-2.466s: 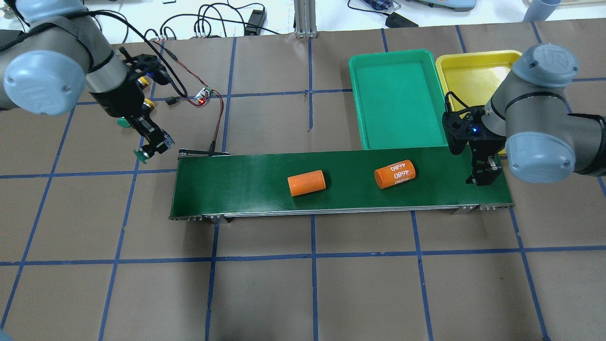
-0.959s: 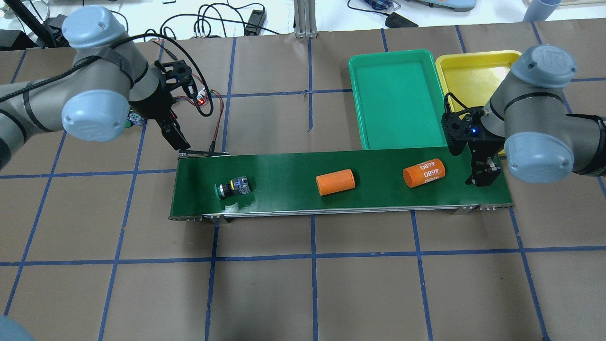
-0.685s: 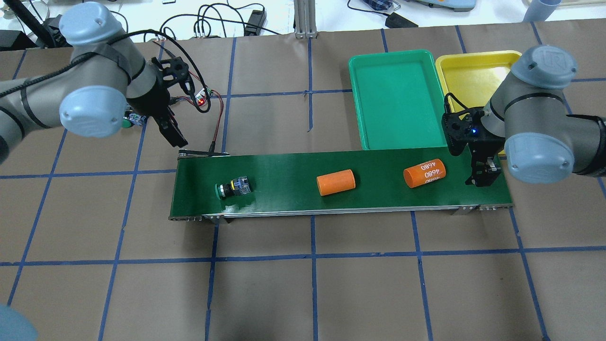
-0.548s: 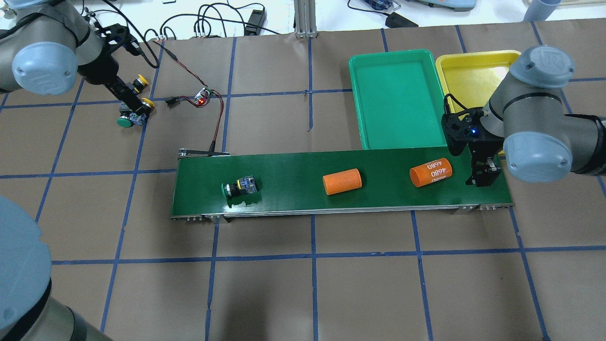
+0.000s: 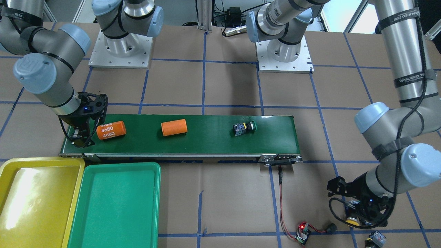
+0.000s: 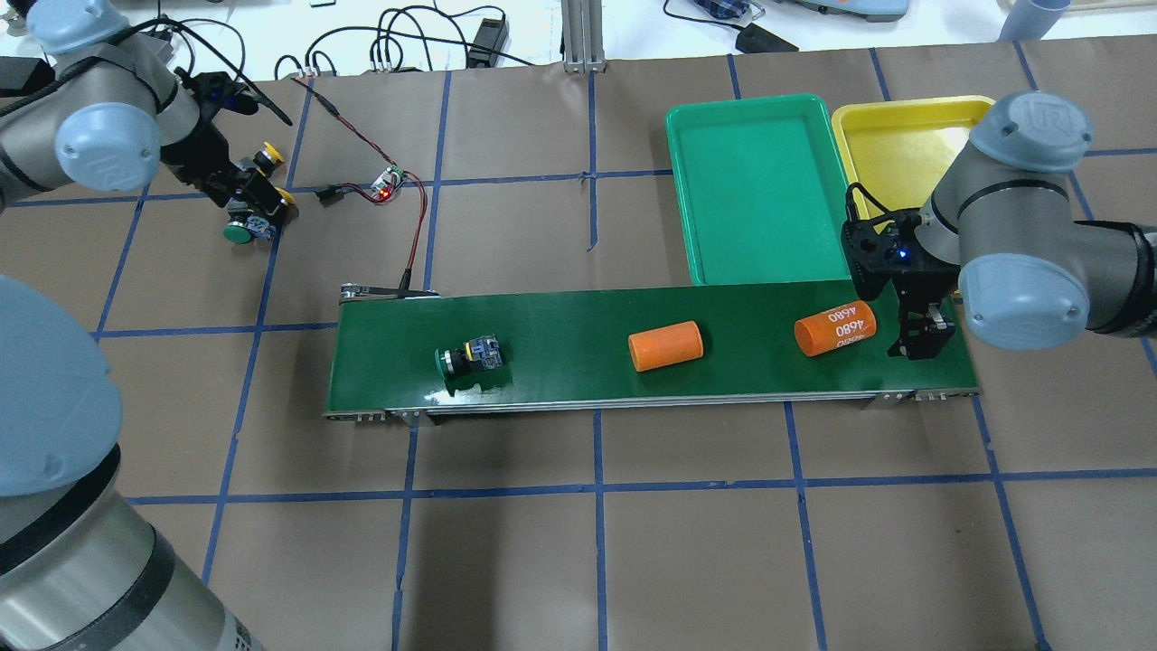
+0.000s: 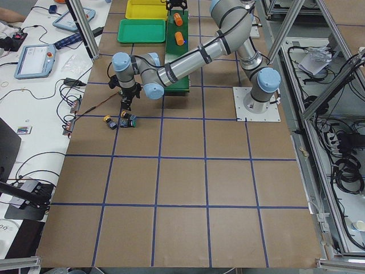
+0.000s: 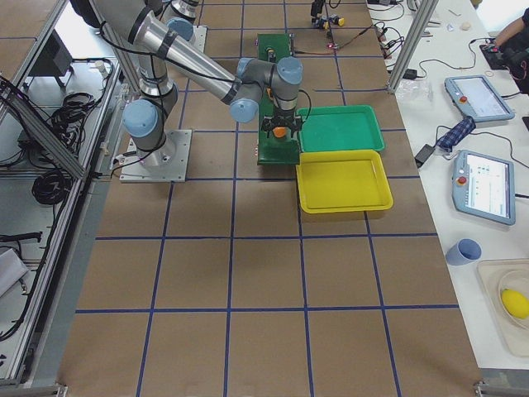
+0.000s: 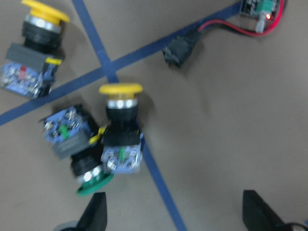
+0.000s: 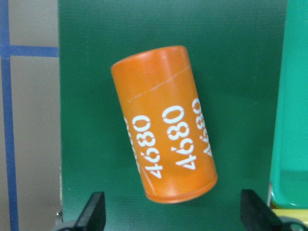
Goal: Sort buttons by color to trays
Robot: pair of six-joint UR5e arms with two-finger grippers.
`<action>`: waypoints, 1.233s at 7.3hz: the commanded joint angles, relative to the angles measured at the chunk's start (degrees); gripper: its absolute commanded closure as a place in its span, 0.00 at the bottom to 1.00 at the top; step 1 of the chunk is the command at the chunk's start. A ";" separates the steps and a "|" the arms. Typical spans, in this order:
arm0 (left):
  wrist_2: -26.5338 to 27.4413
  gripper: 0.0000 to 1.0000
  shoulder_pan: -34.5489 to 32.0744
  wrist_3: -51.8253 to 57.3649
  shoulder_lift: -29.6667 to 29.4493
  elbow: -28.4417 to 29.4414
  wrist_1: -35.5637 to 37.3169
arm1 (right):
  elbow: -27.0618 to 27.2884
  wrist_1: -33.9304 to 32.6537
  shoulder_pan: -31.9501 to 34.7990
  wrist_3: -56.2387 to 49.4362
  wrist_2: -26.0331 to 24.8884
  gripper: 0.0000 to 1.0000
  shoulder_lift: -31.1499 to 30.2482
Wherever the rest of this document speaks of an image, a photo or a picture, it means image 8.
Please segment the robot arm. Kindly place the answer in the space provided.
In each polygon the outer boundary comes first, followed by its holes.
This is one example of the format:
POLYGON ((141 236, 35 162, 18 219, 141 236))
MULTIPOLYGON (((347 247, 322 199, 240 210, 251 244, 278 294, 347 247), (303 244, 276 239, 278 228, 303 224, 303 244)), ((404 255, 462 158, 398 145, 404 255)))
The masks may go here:
POLYGON ((272 29, 330 27, 323 1, 169 1, 176 17, 217 29, 272 29))
POLYGON ((152 56, 172 64, 196 84, 229 106, 239 123, 260 120, 260 164, 296 165, 300 144, 295 138, 303 126, 296 107, 303 80, 303 65, 292 56, 275 60, 242 58, 235 74, 195 48, 175 20, 160 20, 161 1, 74 1, 73 9, 99 30, 112 29, 127 42, 124 51, 152 56))

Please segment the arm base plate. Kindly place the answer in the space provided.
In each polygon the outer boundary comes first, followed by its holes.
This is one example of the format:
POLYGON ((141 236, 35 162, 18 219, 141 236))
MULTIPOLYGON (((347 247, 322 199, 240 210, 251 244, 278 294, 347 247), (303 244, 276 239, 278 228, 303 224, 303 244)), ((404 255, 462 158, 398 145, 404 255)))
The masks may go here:
POLYGON ((147 155, 137 151, 130 138, 127 150, 131 155, 121 154, 118 164, 123 165, 119 180, 122 183, 165 183, 186 180, 192 130, 171 130, 165 133, 164 145, 147 155))
POLYGON ((192 26, 183 29, 182 37, 187 39, 188 42, 193 45, 195 48, 204 52, 206 45, 207 37, 207 27, 206 26, 192 26))

